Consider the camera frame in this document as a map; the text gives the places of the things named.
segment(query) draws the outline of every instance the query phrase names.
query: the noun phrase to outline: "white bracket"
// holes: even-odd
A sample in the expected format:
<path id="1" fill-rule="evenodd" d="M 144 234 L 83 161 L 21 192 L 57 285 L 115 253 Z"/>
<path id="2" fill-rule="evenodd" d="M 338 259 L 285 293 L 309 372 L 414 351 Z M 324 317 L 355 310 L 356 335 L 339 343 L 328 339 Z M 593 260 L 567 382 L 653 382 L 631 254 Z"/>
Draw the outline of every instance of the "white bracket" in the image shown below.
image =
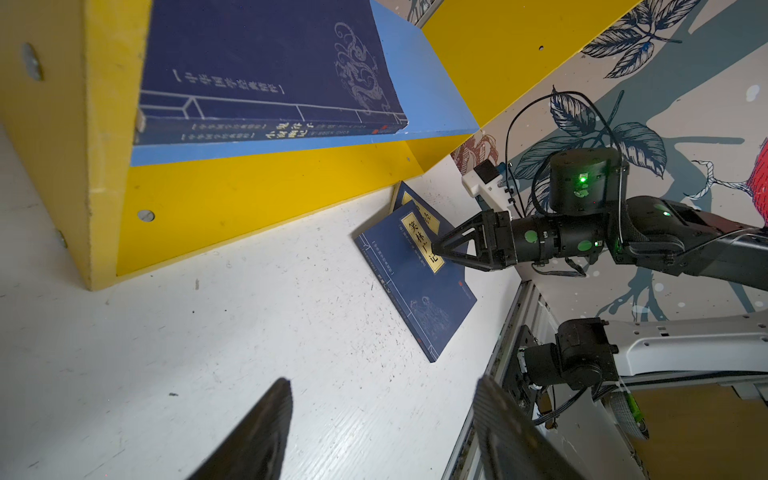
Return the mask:
<path id="1" fill-rule="evenodd" d="M 768 310 L 667 322 L 611 322 L 620 376 L 669 371 L 768 372 Z"/>
<path id="2" fill-rule="evenodd" d="M 479 195 L 495 212 L 509 211 L 511 205 L 511 194 L 504 192 L 506 185 L 502 180 L 503 177 L 499 174 L 486 184 L 474 170 L 462 176 L 462 184 L 472 198 Z"/>

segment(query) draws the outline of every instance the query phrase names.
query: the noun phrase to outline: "blue book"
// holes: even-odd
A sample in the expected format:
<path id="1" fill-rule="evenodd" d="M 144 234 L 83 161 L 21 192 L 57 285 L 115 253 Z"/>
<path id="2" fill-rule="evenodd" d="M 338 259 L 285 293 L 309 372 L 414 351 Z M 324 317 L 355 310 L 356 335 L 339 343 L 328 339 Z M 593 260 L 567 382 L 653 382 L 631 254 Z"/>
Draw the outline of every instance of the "blue book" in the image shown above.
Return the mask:
<path id="1" fill-rule="evenodd" d="M 408 119 L 364 0 L 155 0 L 136 144 L 393 134 Z"/>
<path id="2" fill-rule="evenodd" d="M 436 238 L 416 201 L 409 201 L 355 239 L 430 362 L 477 301 L 465 268 L 432 253 Z"/>
<path id="3" fill-rule="evenodd" d="M 422 215 L 425 226 L 429 228 L 438 238 L 453 230 L 453 225 L 448 222 L 437 210 L 424 201 L 408 184 L 399 181 L 395 185 L 395 193 L 392 194 L 392 202 L 389 204 L 389 212 L 397 210 L 408 202 L 413 202 L 419 213 Z M 457 252 L 467 253 L 467 244 L 464 243 L 456 249 Z"/>

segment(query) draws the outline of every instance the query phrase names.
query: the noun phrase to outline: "blue shelf panel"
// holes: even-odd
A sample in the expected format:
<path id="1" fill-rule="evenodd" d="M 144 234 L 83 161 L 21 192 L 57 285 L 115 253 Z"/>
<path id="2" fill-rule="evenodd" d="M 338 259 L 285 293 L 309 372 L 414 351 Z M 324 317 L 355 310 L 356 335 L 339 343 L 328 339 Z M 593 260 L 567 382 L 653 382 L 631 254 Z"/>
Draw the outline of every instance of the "blue shelf panel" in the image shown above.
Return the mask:
<path id="1" fill-rule="evenodd" d="M 409 124 L 395 134 L 217 144 L 136 145 L 131 166 L 474 134 L 479 126 L 422 31 L 371 0 L 392 83 Z"/>

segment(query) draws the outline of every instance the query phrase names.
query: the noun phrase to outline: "robotic arm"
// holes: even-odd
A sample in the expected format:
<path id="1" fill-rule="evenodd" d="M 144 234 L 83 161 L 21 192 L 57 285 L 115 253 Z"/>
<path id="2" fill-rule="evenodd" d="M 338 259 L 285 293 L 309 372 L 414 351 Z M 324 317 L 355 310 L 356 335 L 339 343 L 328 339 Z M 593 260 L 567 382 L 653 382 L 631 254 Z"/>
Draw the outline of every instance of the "robotic arm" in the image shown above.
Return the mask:
<path id="1" fill-rule="evenodd" d="M 506 208 L 511 192 L 503 190 L 501 195 L 503 182 L 490 161 L 478 165 L 465 185 L 470 194 L 488 197 L 497 211 L 475 215 L 439 239 L 432 251 L 484 271 L 522 262 L 540 266 L 555 257 L 564 257 L 578 271 L 581 268 L 569 257 L 586 257 L 593 264 L 607 248 L 621 265 L 768 290 L 765 228 L 660 198 L 625 200 L 629 164 L 612 148 L 555 152 L 539 167 L 531 191 L 547 168 L 554 213 L 541 208 L 534 197 L 538 215 L 512 220 Z M 474 255 L 455 251 L 470 240 Z M 565 274 L 584 275 L 577 271 Z M 603 382 L 631 384 L 650 372 L 768 372 L 767 323 L 768 310 L 643 324 L 572 319 L 560 325 L 554 343 L 544 345 L 522 326 L 505 388 L 530 414 L 540 388 L 558 383 L 586 390 Z"/>
<path id="2" fill-rule="evenodd" d="M 475 168 L 491 191 L 486 161 Z M 625 200 L 629 163 L 613 148 L 556 152 L 549 167 L 550 206 L 538 216 L 512 220 L 486 210 L 433 245 L 438 255 L 477 270 L 500 270 L 522 262 L 545 265 L 551 258 L 597 261 L 608 248 L 615 263 L 679 276 L 710 276 L 768 290 L 768 230 L 733 222 L 685 204 L 656 197 Z M 474 240 L 475 254 L 455 252 Z"/>

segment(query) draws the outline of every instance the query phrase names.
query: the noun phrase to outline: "white floor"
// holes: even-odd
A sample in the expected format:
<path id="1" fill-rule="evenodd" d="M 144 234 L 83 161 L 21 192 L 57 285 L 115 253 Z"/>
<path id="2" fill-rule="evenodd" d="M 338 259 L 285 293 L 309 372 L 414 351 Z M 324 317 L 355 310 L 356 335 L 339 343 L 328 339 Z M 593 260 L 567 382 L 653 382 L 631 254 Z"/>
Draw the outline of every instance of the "white floor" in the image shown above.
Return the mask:
<path id="1" fill-rule="evenodd" d="M 411 185 L 478 211 L 449 159 Z M 439 478 L 519 277 L 468 270 L 430 364 L 351 237 L 390 194 L 91 293 L 0 131 L 0 478 L 185 478 L 280 376 L 283 479 Z"/>

